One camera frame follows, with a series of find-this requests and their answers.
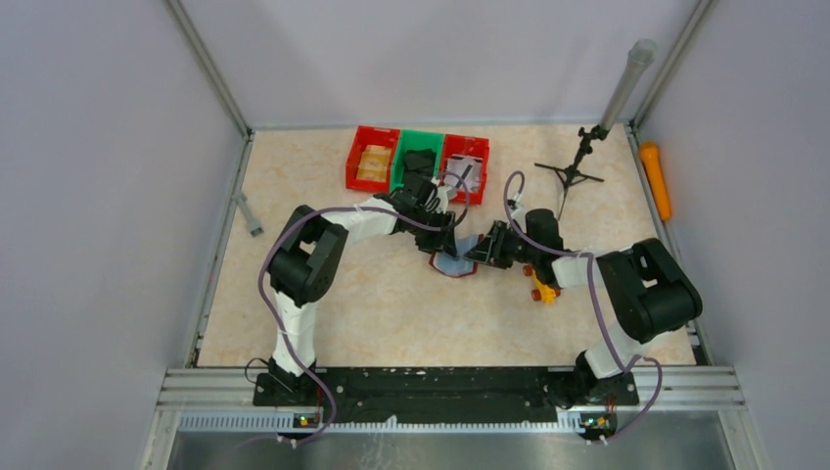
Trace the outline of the red card holder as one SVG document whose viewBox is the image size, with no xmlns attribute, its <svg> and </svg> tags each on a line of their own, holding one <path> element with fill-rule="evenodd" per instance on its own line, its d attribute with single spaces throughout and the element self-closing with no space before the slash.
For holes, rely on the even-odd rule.
<svg viewBox="0 0 830 470">
<path fill-rule="evenodd" d="M 429 266 L 441 275 L 454 279 L 475 275 L 478 272 L 479 264 L 464 258 L 464 255 L 473 249 L 482 238 L 482 235 L 476 234 L 456 238 L 457 256 L 453 257 L 446 253 L 433 254 L 430 257 Z"/>
</svg>

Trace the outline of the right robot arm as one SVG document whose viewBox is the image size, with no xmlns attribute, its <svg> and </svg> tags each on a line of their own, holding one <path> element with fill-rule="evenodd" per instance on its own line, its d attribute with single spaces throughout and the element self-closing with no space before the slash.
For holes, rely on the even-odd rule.
<svg viewBox="0 0 830 470">
<path fill-rule="evenodd" d="M 562 407 L 601 402 L 655 344 L 703 309 L 699 292 L 660 240 L 601 255 L 568 251 L 548 209 L 527 212 L 524 225 L 513 219 L 494 222 L 464 257 L 502 269 L 527 264 L 551 289 L 586 287 L 594 307 L 597 291 L 607 293 L 616 321 L 598 321 L 600 342 L 581 352 L 573 371 L 555 386 L 553 397 Z"/>
</svg>

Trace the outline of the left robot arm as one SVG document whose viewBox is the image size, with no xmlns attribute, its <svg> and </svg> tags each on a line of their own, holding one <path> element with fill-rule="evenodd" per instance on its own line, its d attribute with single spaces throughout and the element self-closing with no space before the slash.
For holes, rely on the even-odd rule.
<svg viewBox="0 0 830 470">
<path fill-rule="evenodd" d="M 297 207 L 270 249 L 257 288 L 278 325 L 268 373 L 277 393 L 290 404 L 310 399 L 316 361 L 313 329 L 319 301 L 330 290 L 347 246 L 374 237 L 408 232 L 419 251 L 457 257 L 454 229 L 465 218 L 448 207 L 467 194 L 462 176 L 407 173 L 389 193 L 343 207 Z"/>
</svg>

